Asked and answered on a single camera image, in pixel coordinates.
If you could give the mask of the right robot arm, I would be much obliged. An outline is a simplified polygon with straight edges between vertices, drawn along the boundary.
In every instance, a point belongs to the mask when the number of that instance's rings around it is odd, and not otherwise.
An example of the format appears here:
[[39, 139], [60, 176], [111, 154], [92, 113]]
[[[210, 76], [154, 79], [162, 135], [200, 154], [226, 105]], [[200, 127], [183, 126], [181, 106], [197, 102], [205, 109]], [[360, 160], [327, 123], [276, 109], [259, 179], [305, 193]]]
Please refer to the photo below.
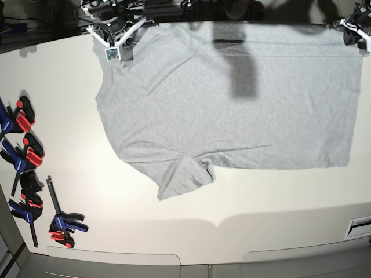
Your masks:
[[130, 9], [134, 1], [81, 1], [75, 15], [93, 26], [93, 30], [102, 30], [104, 39], [113, 45], [115, 36], [121, 32], [128, 21], [141, 16], [141, 9]]

